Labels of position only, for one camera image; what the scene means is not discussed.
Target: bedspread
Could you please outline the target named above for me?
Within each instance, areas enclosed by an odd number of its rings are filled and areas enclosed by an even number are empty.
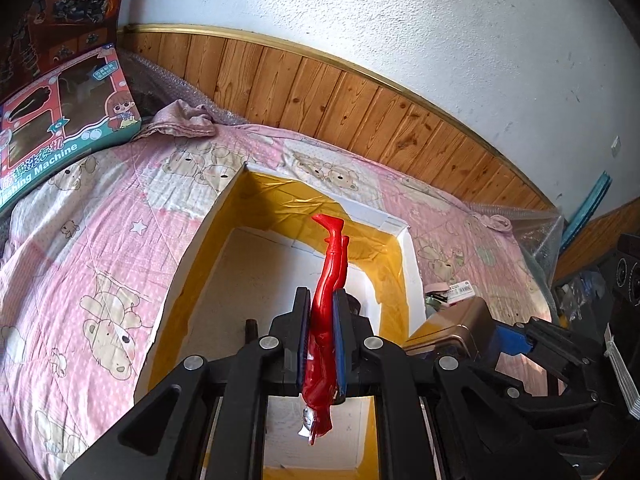
[[[177,265],[246,162],[404,219],[425,285],[470,280],[497,319],[549,319],[499,219],[316,139],[213,124],[176,102],[137,140],[73,164],[12,213],[0,260],[0,416],[44,478],[59,478],[132,407]]]

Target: blue label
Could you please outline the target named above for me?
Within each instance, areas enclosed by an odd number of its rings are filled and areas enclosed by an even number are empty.
[[[118,69],[118,62],[116,60],[108,62],[105,66],[99,68],[94,72],[94,79],[102,81],[105,77],[110,76]]]

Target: wood paneling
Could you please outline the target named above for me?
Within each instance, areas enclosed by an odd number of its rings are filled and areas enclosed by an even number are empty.
[[[589,222],[560,256],[556,278],[590,264],[616,246],[621,233],[640,232],[640,198]]]
[[[254,123],[295,130],[386,164],[461,200],[547,209],[550,202],[485,143],[350,70],[272,46],[179,32],[126,32],[125,48],[185,78]],[[557,276],[640,228],[640,202],[590,222],[560,258]]]

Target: red toy figure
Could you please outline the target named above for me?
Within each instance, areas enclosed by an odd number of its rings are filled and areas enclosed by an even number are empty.
[[[329,244],[322,275],[311,305],[308,355],[302,398],[311,418],[309,443],[332,428],[329,407],[337,391],[334,348],[334,290],[342,288],[347,277],[348,236],[342,236],[344,220],[317,214],[312,219],[329,231]]]

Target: open box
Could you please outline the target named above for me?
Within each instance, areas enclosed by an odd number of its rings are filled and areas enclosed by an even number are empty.
[[[314,293],[327,236],[311,219],[319,212],[345,220],[343,234],[351,239],[345,289],[362,304],[361,315],[369,317],[376,334],[405,342],[425,320],[407,224],[265,168],[245,166],[222,191],[178,265],[136,399],[189,355],[213,360],[235,354],[244,344],[246,319],[257,319],[265,335],[275,316],[291,310],[298,286]],[[375,476],[371,406],[370,399],[333,406],[334,429],[310,447],[298,435],[302,398],[271,397],[264,478]]]

